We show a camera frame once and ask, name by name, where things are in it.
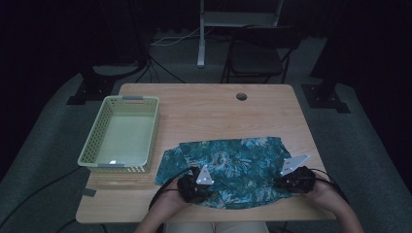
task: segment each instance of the metal stand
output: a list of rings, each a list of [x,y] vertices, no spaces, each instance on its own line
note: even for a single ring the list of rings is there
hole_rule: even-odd
[[[284,0],[278,1],[274,14],[269,13],[231,13],[231,12],[206,12],[204,0],[200,0],[200,39],[197,54],[197,67],[205,66],[205,26],[212,27],[242,27],[245,25],[276,26],[282,11]]]
[[[111,95],[117,79],[98,75],[93,68],[87,67],[80,72],[83,82],[75,96],[70,96],[67,105],[83,105],[86,101],[101,101]]]
[[[342,103],[334,91],[335,84],[303,84],[302,89],[309,107],[314,109],[335,109],[339,114],[350,114],[348,105]]]

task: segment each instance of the black chair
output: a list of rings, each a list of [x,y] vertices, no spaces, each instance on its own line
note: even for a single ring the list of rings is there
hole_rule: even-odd
[[[291,26],[245,26],[231,38],[221,83],[234,77],[266,77],[282,75],[285,82],[290,55],[300,45],[299,31]],[[279,50],[285,49],[284,55]]]

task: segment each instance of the green plastic basket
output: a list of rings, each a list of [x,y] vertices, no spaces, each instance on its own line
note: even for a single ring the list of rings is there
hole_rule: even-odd
[[[92,172],[148,173],[158,122],[158,98],[107,96],[78,164]]]

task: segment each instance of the black cable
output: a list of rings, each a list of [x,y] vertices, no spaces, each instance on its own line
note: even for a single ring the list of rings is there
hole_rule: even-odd
[[[326,173],[326,172],[324,172],[324,171],[322,171],[322,170],[319,170],[319,169],[316,169],[316,168],[310,168],[309,170],[321,172],[321,173],[327,175],[334,183],[336,183],[335,179],[334,179],[330,174],[328,174],[328,173]]]
[[[337,184],[332,177],[330,177],[330,179],[333,181],[333,183],[331,183],[331,182],[329,182],[329,181],[327,181],[327,180],[324,180],[324,179],[320,179],[320,178],[311,178],[311,177],[298,178],[298,180],[315,180],[315,181],[319,181],[319,182],[323,182],[323,183],[329,184],[330,186],[332,186],[332,187],[336,190],[336,192],[343,198],[343,200],[345,200],[345,201],[349,204],[349,200],[348,200],[348,198],[346,197],[346,195],[345,195],[345,193],[343,192],[343,190],[340,188],[339,184]]]
[[[154,76],[157,79],[157,82],[160,83],[160,79],[158,78],[157,71],[155,70],[153,66],[152,66],[152,69],[154,69]]]
[[[184,189],[179,189],[179,188],[171,188],[171,189],[166,189],[163,190],[162,193],[167,192],[167,191],[184,191]]]
[[[76,222],[75,219],[70,220],[69,222],[65,223],[64,225],[62,225],[60,228],[58,228],[58,230],[55,231],[55,233],[59,233],[61,232],[64,228],[66,228],[68,225],[72,224]]]
[[[151,67],[152,62],[149,60],[148,63],[146,63],[146,70],[139,76],[139,78],[137,78],[137,80],[135,81],[135,83],[138,83],[140,81],[140,79],[142,79],[142,77],[146,74],[146,72],[148,72],[149,68]]]
[[[154,61],[154,63],[156,63],[158,66],[161,67],[161,69],[163,69],[164,71],[166,71],[167,73],[169,73],[169,75],[173,76],[175,79],[177,79],[178,81],[180,81],[181,83],[186,83],[185,81],[181,80],[179,77],[175,76],[174,74],[172,74],[170,71],[168,71],[166,68],[164,68],[162,65],[160,65],[160,63],[158,63],[152,56],[149,55],[149,59]]]
[[[176,178],[178,178],[180,175],[184,174],[185,172],[187,172],[188,170],[190,170],[191,168],[186,168],[182,171],[180,171],[178,174],[176,174],[175,176],[173,176],[172,178],[170,178],[169,180],[167,180],[166,183],[164,183],[161,188],[157,191],[157,193],[154,195],[154,198],[151,201],[151,204],[149,205],[149,209],[152,207],[152,205],[155,203],[155,201],[157,200],[157,198],[160,196],[160,194],[163,193],[163,190],[166,188],[166,186],[168,186],[169,184],[171,184]]]
[[[152,71],[151,70],[149,70],[149,74],[151,75],[151,83],[153,83],[153,81],[152,81],[152,79],[153,79],[153,75],[152,75]]]
[[[42,191],[43,189],[45,189],[46,187],[60,181],[63,180],[64,178],[72,175],[73,173],[75,173],[76,171],[78,171],[79,169],[81,169],[83,167],[77,167],[76,169],[74,169],[73,171],[47,183],[46,185],[42,186],[41,188],[37,189],[36,191],[34,191],[33,193],[31,193],[29,196],[27,196],[22,202],[20,202],[20,204],[18,204],[1,222],[0,224],[0,229],[4,226],[4,224],[9,220],[9,218],[25,203],[27,202],[30,198],[32,198],[34,195],[36,195],[37,193],[39,193],[40,191]]]

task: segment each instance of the table top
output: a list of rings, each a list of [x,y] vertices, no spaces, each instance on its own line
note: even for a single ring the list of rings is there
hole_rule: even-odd
[[[246,94],[244,101],[236,98]],[[280,137],[292,156],[308,153],[309,168],[325,170],[291,86],[286,84],[127,83],[120,95],[159,98],[159,122],[148,174],[90,173],[76,219],[83,223],[139,222],[159,189],[155,175],[166,150],[182,142]],[[243,221],[334,219],[302,197],[245,210],[192,205],[171,221]]]

